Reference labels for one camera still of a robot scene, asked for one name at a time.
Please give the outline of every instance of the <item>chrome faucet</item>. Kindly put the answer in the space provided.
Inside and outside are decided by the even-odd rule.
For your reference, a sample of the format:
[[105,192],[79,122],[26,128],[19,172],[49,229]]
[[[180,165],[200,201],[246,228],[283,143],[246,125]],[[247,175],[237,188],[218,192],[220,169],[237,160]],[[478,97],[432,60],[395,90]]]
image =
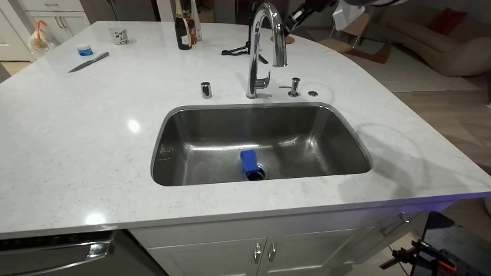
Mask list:
[[272,4],[263,4],[258,7],[255,21],[252,24],[250,34],[250,68],[249,68],[249,90],[247,99],[257,99],[257,90],[267,88],[270,85],[272,73],[267,74],[266,79],[258,79],[258,56],[260,56],[260,37],[261,27],[264,19],[269,19],[274,30],[274,45],[275,45],[275,57],[274,67],[284,68],[287,65],[287,48],[284,42],[283,21],[281,16]]

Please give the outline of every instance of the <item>chair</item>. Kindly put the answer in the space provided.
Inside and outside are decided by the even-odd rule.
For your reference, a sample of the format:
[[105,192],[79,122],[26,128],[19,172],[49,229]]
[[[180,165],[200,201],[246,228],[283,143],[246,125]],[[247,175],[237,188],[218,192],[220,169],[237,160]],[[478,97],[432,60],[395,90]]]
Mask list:
[[355,37],[353,44],[347,44],[347,42],[341,42],[336,39],[324,39],[320,40],[318,44],[332,48],[336,53],[350,53],[356,48],[358,42],[361,40],[366,28],[369,27],[370,22],[370,16],[369,14],[362,14],[361,17],[358,17],[352,25],[349,25],[346,30],[339,31],[344,34],[349,34],[352,37]]

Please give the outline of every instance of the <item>floor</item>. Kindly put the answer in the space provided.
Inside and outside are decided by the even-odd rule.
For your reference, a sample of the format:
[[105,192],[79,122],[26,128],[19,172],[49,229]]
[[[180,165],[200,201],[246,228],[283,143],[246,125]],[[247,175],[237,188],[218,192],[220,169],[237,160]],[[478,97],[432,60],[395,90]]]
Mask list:
[[[16,76],[30,63],[2,63]],[[455,146],[481,166],[491,168],[491,109],[487,108],[485,93],[475,91],[404,91],[395,94],[427,123],[447,137]],[[456,224],[491,243],[491,217],[485,212],[482,200],[461,201],[444,212]],[[410,247],[419,237],[409,234],[392,249]],[[410,266],[395,266],[381,270],[379,266],[392,258],[392,251],[386,249],[361,266],[355,266],[349,276],[407,276]]]

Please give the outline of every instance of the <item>stainless steel sink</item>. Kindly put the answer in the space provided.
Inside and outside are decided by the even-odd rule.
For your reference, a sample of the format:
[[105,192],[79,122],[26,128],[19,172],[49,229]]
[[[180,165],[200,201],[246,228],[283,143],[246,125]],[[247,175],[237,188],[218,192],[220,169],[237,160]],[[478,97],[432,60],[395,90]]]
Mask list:
[[257,151],[266,180],[364,174],[370,159],[327,105],[178,108],[165,120],[152,162],[163,186],[247,182],[241,152]]

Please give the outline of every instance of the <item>quartz countertop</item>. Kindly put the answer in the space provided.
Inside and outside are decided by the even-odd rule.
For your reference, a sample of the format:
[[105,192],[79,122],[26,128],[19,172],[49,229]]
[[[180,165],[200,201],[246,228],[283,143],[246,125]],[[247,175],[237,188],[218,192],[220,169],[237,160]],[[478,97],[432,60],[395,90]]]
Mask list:
[[[111,27],[128,28],[131,45],[112,45]],[[270,97],[249,100],[249,57],[221,56],[246,44],[247,28],[203,25],[203,37],[180,51],[174,24],[96,24],[2,83],[0,238],[491,195],[485,172],[344,56],[295,37],[289,67],[272,68],[261,91]],[[111,56],[68,74],[83,62],[82,44]],[[280,90],[292,77],[301,79],[298,99]],[[212,100],[201,97],[201,82],[212,83]],[[370,172],[183,188],[151,177],[175,108],[306,102],[343,114],[372,155]]]

